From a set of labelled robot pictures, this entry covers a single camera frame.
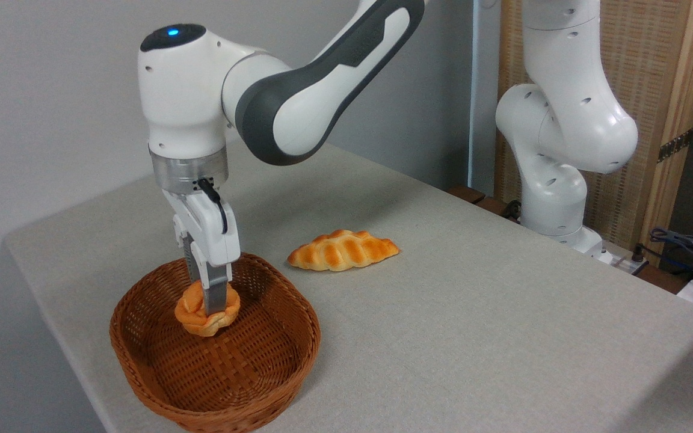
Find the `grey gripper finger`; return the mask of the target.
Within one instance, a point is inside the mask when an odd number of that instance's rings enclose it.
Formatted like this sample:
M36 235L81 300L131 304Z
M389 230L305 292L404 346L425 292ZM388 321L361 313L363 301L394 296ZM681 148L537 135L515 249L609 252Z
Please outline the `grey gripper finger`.
M191 283L194 283L199 280L199 266L196 263L191 250L192 241L193 239L191 235L184 236L184 238L182 238L182 251L189 271Z
M205 264L200 267L203 304L206 315L214 315L214 313L223 312L226 309L227 285L231 282L231 277L230 264L217 267Z

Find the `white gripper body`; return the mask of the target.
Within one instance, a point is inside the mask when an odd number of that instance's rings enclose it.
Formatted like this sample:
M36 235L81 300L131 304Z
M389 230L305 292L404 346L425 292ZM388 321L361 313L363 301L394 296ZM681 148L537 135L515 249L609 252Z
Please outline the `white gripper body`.
M215 203L203 191L197 194L173 194L163 190L165 199L175 210L173 217L177 244L192 236L191 250L200 267L221 266L239 260L241 252L236 218L225 200Z

